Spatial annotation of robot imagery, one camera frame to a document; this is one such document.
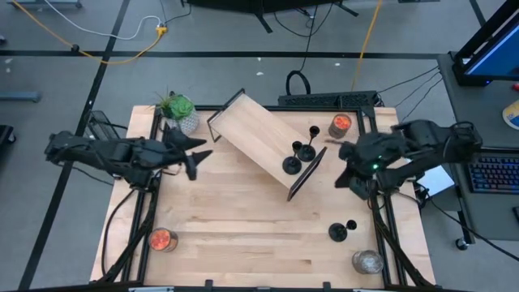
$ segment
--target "white plant pot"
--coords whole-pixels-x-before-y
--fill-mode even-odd
[[[167,118],[166,123],[172,129],[179,129],[184,135],[193,133],[199,125],[199,114],[196,109],[193,109],[189,117],[185,117],[179,121],[172,118]]]

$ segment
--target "gray carpet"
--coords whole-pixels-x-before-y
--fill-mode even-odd
[[[63,7],[63,11],[78,24],[110,32],[121,2],[83,0],[82,10]],[[187,12],[179,1],[163,2],[168,17]],[[487,18],[502,2],[478,0]],[[355,18],[334,7],[319,33],[312,38],[310,50],[360,51],[376,1],[347,1],[345,4],[360,16]],[[107,38],[78,32],[46,7],[32,11],[42,22],[67,40],[78,43],[82,49],[105,49]],[[317,23],[327,11],[328,5],[319,8]],[[159,1],[131,0],[121,35],[132,34],[139,20],[146,15],[163,17]],[[278,18],[295,31],[307,33],[304,27],[307,19],[299,13],[283,11],[278,13]],[[253,15],[193,7],[190,16],[169,24],[169,33],[154,50],[305,49],[306,39],[284,30],[273,15],[266,15],[265,19],[272,27],[271,34],[264,31]],[[156,37],[154,26],[153,21],[146,22],[135,40],[117,41],[115,50],[140,50],[149,45]],[[478,27],[469,0],[413,4],[386,0],[367,51],[446,53],[459,49]],[[21,11],[5,4],[0,4],[0,33],[9,41],[0,49],[67,49]],[[301,58],[141,58],[124,66],[108,67],[94,107],[104,110],[112,122],[125,124],[132,106],[157,102],[154,92],[165,92],[167,88],[184,92],[201,105],[221,104],[238,89],[246,88],[261,104],[275,105],[277,97],[285,93],[286,75],[298,69],[301,61]],[[355,59],[310,58],[304,73],[311,81],[313,92],[344,92],[350,90],[355,65]],[[366,59],[355,89],[380,90],[435,66],[432,60]],[[35,90],[43,96],[38,104],[0,103],[0,124],[14,126],[18,136],[16,145],[2,158],[0,169],[0,230],[6,234],[0,238],[0,248],[4,251],[0,261],[0,290],[18,287],[58,181],[60,169],[46,162],[43,156],[49,134],[76,128],[97,68],[98,64],[87,58],[0,58],[0,90]],[[383,93],[386,105],[396,105],[426,79]],[[418,90],[397,108],[400,118],[413,109],[428,87]],[[291,89],[292,92],[303,92],[302,84],[296,81]],[[431,90],[408,117],[409,120],[415,118],[428,118],[442,126],[454,122],[442,83]],[[101,172],[88,171],[109,179]],[[109,194],[110,187],[75,171],[72,173],[32,288],[88,282]],[[431,206],[422,212],[422,222],[439,284],[460,290],[517,290],[517,262],[479,240],[468,251],[458,251],[453,243],[461,237],[461,228]],[[519,254],[519,243],[497,244]]]

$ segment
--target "computer monitor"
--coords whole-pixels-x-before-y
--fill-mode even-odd
[[[519,1],[508,0],[455,56],[462,86],[519,80]]]

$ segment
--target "yellow cable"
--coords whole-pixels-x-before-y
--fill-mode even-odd
[[[32,15],[29,11],[27,11],[23,6],[21,6],[16,0],[13,0],[13,3],[21,10],[23,11],[29,18],[31,18],[36,24],[38,24],[39,26],[41,26],[44,30],[46,30],[48,33],[50,33],[53,37],[57,38],[59,41],[61,41],[63,44],[65,45],[68,45],[69,47],[73,48],[74,45],[72,45],[69,41],[66,41],[65,39],[63,39],[62,37],[60,37],[58,34],[56,34],[55,32],[53,32],[50,28],[47,28],[43,23],[40,22],[40,20],[38,20],[36,17],[34,17],[34,15]],[[98,58],[98,57],[94,57],[92,56],[91,54],[89,53],[86,53],[82,50],[79,50],[79,53],[84,55],[84,56],[87,56],[89,58],[92,58],[94,60],[97,60],[98,62],[100,63],[103,63],[103,64],[107,64],[107,65],[120,65],[120,64],[126,64],[128,62],[131,62],[135,59],[137,59],[138,57],[140,57],[142,54],[148,52],[151,48],[153,48],[155,45],[157,45],[157,43],[159,42],[159,40],[162,38],[162,36],[164,35],[164,33],[167,32],[167,28],[157,28],[157,38],[156,40],[146,49],[142,50],[140,53],[138,53],[136,56],[132,57],[132,58],[129,58],[127,60],[124,60],[124,61],[116,61],[116,62],[107,62],[107,61],[104,61],[102,60],[101,58]]]
[[[362,57],[364,57],[364,52],[366,51],[367,43],[370,40],[371,31],[375,26],[376,18],[379,15],[380,7],[382,6],[382,0],[379,0],[379,3],[376,5],[375,14],[373,15],[373,19],[371,20],[371,24],[369,29],[367,30],[366,39],[364,40],[364,45],[362,45],[362,51],[360,52],[360,59],[357,62],[357,70],[355,70],[354,81],[351,84],[351,91],[355,88],[355,82],[357,81],[357,76],[360,73],[360,66],[362,64]]]

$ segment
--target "wooden board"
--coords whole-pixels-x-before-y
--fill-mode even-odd
[[[308,144],[308,129],[307,133],[298,133],[245,93],[213,120],[211,127],[287,188],[309,165],[303,162],[302,170],[295,175],[281,167],[285,158],[294,155],[294,141]]]
[[[143,109],[134,109],[131,127],[137,118],[142,118],[149,131],[152,112],[144,118],[138,115]],[[215,286],[316,288],[322,287],[323,281],[330,281],[334,288],[383,286],[380,275],[360,275],[350,262],[356,251],[376,250],[375,230],[366,202],[348,189],[333,187],[345,168],[345,163],[338,159],[338,147],[324,144],[336,113],[273,113],[300,135],[305,135],[311,125],[321,128],[315,143],[327,146],[328,151],[320,167],[298,195],[286,202],[286,187],[229,141],[220,139],[216,144],[208,142],[193,149],[199,152],[212,148],[214,153],[199,166],[198,180],[190,182],[184,173],[162,179],[155,227],[176,231],[179,245],[169,253],[150,251],[146,285],[203,286],[206,279],[213,279]],[[376,109],[376,113],[379,131],[388,131],[397,123],[394,109]],[[211,114],[201,112],[201,119]],[[351,118],[353,125],[345,139],[355,142],[358,125],[356,117]],[[192,136],[211,141],[205,123]],[[408,183],[401,191],[414,194]],[[126,193],[126,189],[116,185],[109,212]],[[434,282],[416,204],[395,195],[392,201],[403,250],[423,276]],[[108,265],[127,243],[134,209],[134,200],[126,203],[112,222]],[[349,219],[354,219],[358,228],[350,231],[343,243],[329,239],[328,227]],[[100,252],[92,279],[101,275],[99,259]],[[396,279],[393,266],[389,268],[392,279]]]

